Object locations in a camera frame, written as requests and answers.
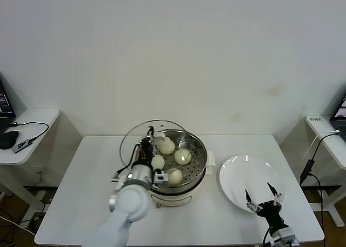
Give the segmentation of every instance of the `black cable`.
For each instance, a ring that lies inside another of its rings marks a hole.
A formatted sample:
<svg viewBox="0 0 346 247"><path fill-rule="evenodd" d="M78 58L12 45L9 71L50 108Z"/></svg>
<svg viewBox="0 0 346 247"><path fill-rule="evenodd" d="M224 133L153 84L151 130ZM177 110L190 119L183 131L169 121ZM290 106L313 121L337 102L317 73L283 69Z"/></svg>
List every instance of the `black cable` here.
<svg viewBox="0 0 346 247"><path fill-rule="evenodd" d="M41 132L38 136L35 136L35 137L33 137L32 139L29 140L30 143L33 142L34 140L36 140L38 137L40 137L45 132L47 132L48 129L49 129L49 125L47 125L46 123L42 123L42 122L27 122L27 123L24 123L24 124L17 124L15 122L15 123L9 124L8 127L17 127L17 126L22 126L22 125L27 125L27 124L43 124L43 125L46 126L46 129L43 132Z"/></svg>
<svg viewBox="0 0 346 247"><path fill-rule="evenodd" d="M300 183L299 183L300 186L303 184L304 180L306 180L306 178L308 177L308 175L310 174L310 172L312 170L312 166L314 166L314 164L315 164L314 158L317 154L317 150L320 147L321 143L323 142L323 140L325 138L332 136L332 135L340 135L340 133L339 132L331 133L331 134L326 135L326 136L321 138L321 140L318 142L318 145L316 147L316 150L315 150L312 158L308 160L308 162L306 163L306 165L305 165L305 167L304 167L304 169L300 175Z"/></svg>
<svg viewBox="0 0 346 247"><path fill-rule="evenodd" d="M13 217L4 209L0 208L0 211L3 211L6 215L8 215L8 217L10 218L10 220L13 222L14 219ZM9 227L9 226L12 226L12 224L9 224L9 225L0 225L0 227Z"/></svg>
<svg viewBox="0 0 346 247"><path fill-rule="evenodd" d="M38 180L38 182L35 183L34 185L28 187L27 190L33 188L33 187L36 186L36 185L38 185L39 183L41 183L41 181L42 181L42 172L39 174L39 180Z"/></svg>
<svg viewBox="0 0 346 247"><path fill-rule="evenodd" d="M4 212L11 218L11 220L14 222L14 219L12 218L12 216L9 215L9 213L8 213L7 211L5 211L5 210L3 210L3 209L1 209L1 210L4 211ZM5 241L5 238L7 237L7 235L9 235L9 234L12 232L12 230L14 229L14 227L16 227L16 226L13 225L13 224L11 224L10 226L11 226L10 230L5 234L5 236L3 236L3 237L0 239L0 242L4 242L4 241Z"/></svg>
<svg viewBox="0 0 346 247"><path fill-rule="evenodd" d="M29 207L30 207L30 206L28 206L27 208L25 208L24 211L21 213L21 215L19 216L19 219L18 219L18 221L17 221L17 224L20 223L20 221L21 221L21 219L22 219L22 216L27 212L27 210L29 209ZM17 226L15 226L15 225L13 225L13 226L14 226L14 228L13 228L13 231L12 231L12 233L11 233L11 240L10 240L10 242L11 242L11 244L13 244L13 246L15 246L14 243L13 243L13 237L14 237L14 235L15 235L15 230L16 230Z"/></svg>
<svg viewBox="0 0 346 247"><path fill-rule="evenodd" d="M324 137L322 137L321 138L321 140L319 141L319 143L318 143L318 145L317 145L317 147L316 147L316 150L315 150L315 152L314 152L314 154L313 154L313 156L312 156L312 160L314 160L314 158L315 158L315 156L316 156L316 153L317 153L317 150L318 150L318 147L320 147L320 144L322 143L322 141L325 139L325 138L327 138L327 137L329 137L329 136L332 136L332 135L339 135L340 133L339 132L336 132L336 133L331 133L330 135L326 135L326 136L324 136Z"/></svg>
<svg viewBox="0 0 346 247"><path fill-rule="evenodd" d="M263 237L263 246L265 246L265 239L267 238L267 235L268 235L270 229L271 229L271 227L269 227L268 230L265 232L265 235Z"/></svg>
<svg viewBox="0 0 346 247"><path fill-rule="evenodd" d="M44 209L45 209L45 204L44 204L44 207L43 207L43 209L41 210L41 212L37 215L38 218L41 216L41 214L43 213ZM36 230L36 229L34 228L34 222L35 222L35 220L34 220L34 217L33 217L33 218L31 219L31 221L30 221L29 228L30 228L30 231L31 231L31 232L33 232L33 233L36 234L37 231L38 231L38 229Z"/></svg>
<svg viewBox="0 0 346 247"><path fill-rule="evenodd" d="M118 177L119 174L120 174L121 172L123 172L125 169L127 169L127 168L131 165L132 159L134 158L134 154L135 154L135 151L136 151L136 148L137 148L137 147L141 147L141 145L140 145L139 143L137 143L137 144L135 145L134 150L132 151L132 154L131 154L131 159L130 159L129 164L126 165L125 167L123 167L122 169L117 170L117 172L116 172L116 177Z"/></svg>
<svg viewBox="0 0 346 247"><path fill-rule="evenodd" d="M321 187L321 183L320 183L320 180L314 175L314 174L311 174L309 173L309 176L312 176L314 177L317 182L318 182L318 186L320 187L320 198L321 198L321 224L322 224L322 231L324 233L324 224L323 224L323 195L322 195L322 187ZM325 233L324 233L324 238L323 238L323 246L325 247Z"/></svg>

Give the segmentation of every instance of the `wooden floor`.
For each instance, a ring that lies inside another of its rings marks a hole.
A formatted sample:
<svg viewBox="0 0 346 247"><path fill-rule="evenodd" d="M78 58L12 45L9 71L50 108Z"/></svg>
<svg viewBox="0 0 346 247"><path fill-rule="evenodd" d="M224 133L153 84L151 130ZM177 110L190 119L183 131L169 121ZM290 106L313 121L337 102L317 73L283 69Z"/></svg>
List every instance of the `wooden floor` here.
<svg viewBox="0 0 346 247"><path fill-rule="evenodd" d="M319 196L317 192L315 191L305 191L304 192L309 202L318 202ZM50 199L52 199L54 196L53 191L49 191L45 198L43 199L43 202L48 204L50 203ZM28 208L28 205L24 203L21 199L19 199L17 196L13 195L11 197L6 197L3 199L3 201L0 203L0 216L6 218L6 219L13 219L13 221L20 222L21 217L23 217L26 209ZM346 221L346 199L341 200L336 204L336 208L339 211L341 217ZM317 216L317 219L321 221L321 214L320 212L315 213ZM339 247L339 246L346 246L346 228L337 228L334 226L333 221L329 217L329 214L324 212L323 214L324 219L324 229L325 229L325 235L326 235L326 245L327 247ZM41 223L41 220L38 219L35 221L32 225L32 230L37 230L39 225ZM2 219L0 219L0 247L8 246L10 243L14 243L16 241L20 241L26 237L29 237L23 242L17 243L15 247L34 247L39 246L34 243L34 238L30 237L30 234L20 228L16 228L14 230L13 226L9 226L9 222L6 222ZM302 244L304 247L323 247L323 242L318 243L305 243Z"/></svg>

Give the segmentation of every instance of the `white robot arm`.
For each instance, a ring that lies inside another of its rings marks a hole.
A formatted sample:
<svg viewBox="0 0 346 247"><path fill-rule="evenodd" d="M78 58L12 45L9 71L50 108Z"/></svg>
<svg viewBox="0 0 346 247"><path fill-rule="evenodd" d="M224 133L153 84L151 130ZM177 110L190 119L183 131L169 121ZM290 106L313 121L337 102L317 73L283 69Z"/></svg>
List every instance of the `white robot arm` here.
<svg viewBox="0 0 346 247"><path fill-rule="evenodd" d="M131 223L142 219L147 214L150 204L151 199L144 187L123 187L115 198L114 211L88 236L83 247L126 246Z"/></svg>
<svg viewBox="0 0 346 247"><path fill-rule="evenodd" d="M137 154L130 173L118 178L131 162L111 179L117 184L109 200L110 216L88 235L82 247L126 246L132 222L142 219L152 204L147 191L168 182L167 174L151 166L154 148L154 129L150 126L148 135L134 147L131 160L136 150Z"/></svg>

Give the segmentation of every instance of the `white plate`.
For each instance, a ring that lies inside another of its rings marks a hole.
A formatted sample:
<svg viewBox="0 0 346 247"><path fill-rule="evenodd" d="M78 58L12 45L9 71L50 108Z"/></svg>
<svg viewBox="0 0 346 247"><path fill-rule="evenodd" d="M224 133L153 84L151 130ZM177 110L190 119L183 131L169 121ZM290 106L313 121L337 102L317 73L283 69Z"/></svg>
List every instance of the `white plate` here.
<svg viewBox="0 0 346 247"><path fill-rule="evenodd" d="M257 156L235 156L223 163L220 169L220 184L226 196L241 209L252 212L247 207L245 189L255 204L274 200L267 183L275 187L286 198L286 190L279 173L266 160Z"/></svg>

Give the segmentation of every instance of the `laptop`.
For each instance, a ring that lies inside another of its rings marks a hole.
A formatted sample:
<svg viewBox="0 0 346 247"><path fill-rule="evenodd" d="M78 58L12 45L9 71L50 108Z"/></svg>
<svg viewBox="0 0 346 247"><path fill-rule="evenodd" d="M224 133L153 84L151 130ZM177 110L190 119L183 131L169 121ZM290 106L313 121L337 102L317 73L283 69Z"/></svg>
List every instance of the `laptop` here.
<svg viewBox="0 0 346 247"><path fill-rule="evenodd" d="M11 107L8 95L0 80L0 134L2 134L16 118L15 112Z"/></svg>
<svg viewBox="0 0 346 247"><path fill-rule="evenodd" d="M331 116L330 123L340 131L342 138L346 141L346 95Z"/></svg>

